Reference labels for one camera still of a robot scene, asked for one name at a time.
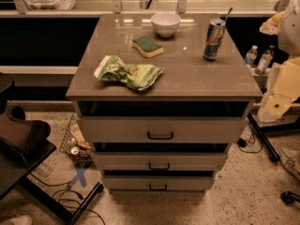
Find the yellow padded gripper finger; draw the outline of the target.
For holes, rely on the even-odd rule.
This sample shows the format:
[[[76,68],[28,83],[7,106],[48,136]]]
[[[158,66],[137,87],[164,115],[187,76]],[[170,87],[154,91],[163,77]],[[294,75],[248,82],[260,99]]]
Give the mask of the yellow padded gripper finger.
[[[260,32],[269,36],[272,35],[279,35],[280,33],[280,26],[283,21],[283,14],[284,12],[281,11],[271,18],[269,18],[266,22],[263,22],[260,27]]]
[[[292,103],[290,98],[266,92],[262,97],[258,118],[262,122],[274,122],[290,109]]]

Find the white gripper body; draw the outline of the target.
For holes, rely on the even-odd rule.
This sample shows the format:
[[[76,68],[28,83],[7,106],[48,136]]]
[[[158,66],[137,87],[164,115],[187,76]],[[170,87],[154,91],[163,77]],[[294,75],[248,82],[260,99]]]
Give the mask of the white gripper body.
[[[275,67],[272,86],[274,100],[295,101],[300,97],[300,57],[289,59]]]

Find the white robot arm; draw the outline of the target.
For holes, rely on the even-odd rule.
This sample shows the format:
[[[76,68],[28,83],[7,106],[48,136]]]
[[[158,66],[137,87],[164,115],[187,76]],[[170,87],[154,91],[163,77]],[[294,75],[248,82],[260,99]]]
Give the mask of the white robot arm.
[[[260,121],[273,122],[300,98],[300,0],[292,0],[284,11],[264,22],[260,32],[277,35],[277,46],[289,55],[282,65],[270,69],[258,111]]]

